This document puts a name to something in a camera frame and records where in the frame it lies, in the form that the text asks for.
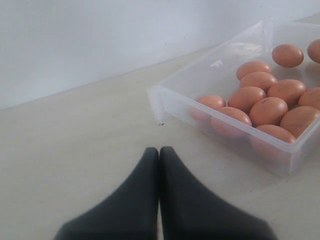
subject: eggshell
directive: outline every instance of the eggshell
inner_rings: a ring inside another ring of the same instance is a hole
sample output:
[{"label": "eggshell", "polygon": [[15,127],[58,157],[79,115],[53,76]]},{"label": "eggshell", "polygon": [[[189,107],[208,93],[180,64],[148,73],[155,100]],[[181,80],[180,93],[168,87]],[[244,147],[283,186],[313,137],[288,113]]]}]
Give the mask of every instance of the eggshell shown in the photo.
[{"label": "eggshell", "polygon": [[270,74],[271,67],[268,63],[266,63],[264,61],[260,61],[260,60],[248,61],[248,62],[242,64],[237,69],[235,75],[239,80],[241,80],[246,75],[251,74],[251,73],[255,73],[255,72],[265,72],[265,73]]},{"label": "eggshell", "polygon": [[284,68],[294,68],[304,61],[304,53],[293,44],[281,44],[272,51],[272,59]]},{"label": "eggshell", "polygon": [[270,73],[257,71],[244,76],[240,81],[239,87],[258,87],[267,92],[268,89],[276,82],[277,79]]},{"label": "eggshell", "polygon": [[265,91],[256,86],[246,86],[240,88],[238,91],[234,92],[229,100],[228,106],[249,114],[253,105],[261,99],[266,97]]},{"label": "eggshell", "polygon": [[278,97],[266,97],[251,108],[249,117],[256,127],[260,125],[279,125],[282,117],[288,112],[288,105]]},{"label": "eggshell", "polygon": [[314,62],[320,64],[320,39],[311,42],[308,46],[307,52]]},{"label": "eggshell", "polygon": [[306,90],[303,82],[295,79],[284,79],[270,87],[267,96],[280,98],[291,108],[298,103],[299,98]]},{"label": "eggshell", "polygon": [[320,116],[320,110],[312,106],[299,106],[284,115],[280,127],[298,138],[318,116]]},{"label": "eggshell", "polygon": [[[226,106],[219,108],[218,111],[249,126],[252,126],[249,116],[237,108]],[[215,117],[211,117],[211,125],[218,134],[226,138],[238,139],[246,135],[244,131]]]},{"label": "eggshell", "polygon": [[310,106],[320,110],[320,86],[307,90],[299,99],[300,106]]},{"label": "eggshell", "polygon": [[[206,95],[201,96],[196,99],[198,103],[206,105],[209,108],[217,110],[226,106],[226,101],[218,95]],[[189,110],[190,116],[198,122],[208,122],[210,121],[210,115],[204,111],[201,111],[195,107],[191,107]]]},{"label": "eggshell", "polygon": [[[260,125],[256,129],[264,133],[267,133],[277,139],[280,139],[286,143],[291,144],[296,140],[295,136],[293,136],[288,130],[280,126],[266,124]],[[253,135],[250,137],[250,143],[259,154],[261,154],[265,159],[269,161],[281,163],[290,161],[290,156],[284,154],[282,150]]]}]

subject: table surface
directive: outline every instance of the table surface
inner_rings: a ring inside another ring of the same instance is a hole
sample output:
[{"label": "table surface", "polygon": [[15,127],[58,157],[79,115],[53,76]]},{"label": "table surface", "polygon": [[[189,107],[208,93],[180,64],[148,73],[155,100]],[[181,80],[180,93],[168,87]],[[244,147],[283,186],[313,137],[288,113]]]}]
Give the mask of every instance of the table surface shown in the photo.
[{"label": "table surface", "polygon": [[281,178],[174,117],[156,123],[146,89],[207,51],[1,111],[0,239],[52,239],[111,194],[146,147],[173,146],[208,188],[267,220],[280,240],[319,240],[320,151]]}]

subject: transparent storage container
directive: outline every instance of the transparent storage container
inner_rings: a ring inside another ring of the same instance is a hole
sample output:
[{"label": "transparent storage container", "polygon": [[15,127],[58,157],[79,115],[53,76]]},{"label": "transparent storage container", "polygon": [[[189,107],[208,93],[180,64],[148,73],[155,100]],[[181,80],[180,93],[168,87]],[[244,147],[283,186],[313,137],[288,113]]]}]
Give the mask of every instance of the transparent storage container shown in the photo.
[{"label": "transparent storage container", "polygon": [[[265,19],[153,86],[148,91],[148,96],[154,114],[159,124],[169,115],[173,115],[203,133],[219,139],[252,162],[259,163],[281,176],[289,175],[319,146],[319,117],[294,143],[286,143],[194,99],[215,94],[227,101],[239,88],[237,68],[252,60],[269,63],[272,66],[272,74],[278,80],[292,78],[304,82],[307,88],[315,87],[320,81],[320,64],[314,63],[308,57],[307,48],[312,41],[319,38],[320,25]],[[278,66],[272,59],[272,50],[279,44],[294,44],[300,47],[304,53],[303,63],[295,68]],[[233,131],[242,132],[242,137],[230,139],[219,135],[209,122],[192,119],[189,113],[191,108],[222,121]],[[263,151],[253,148],[253,139],[258,141]]]}]

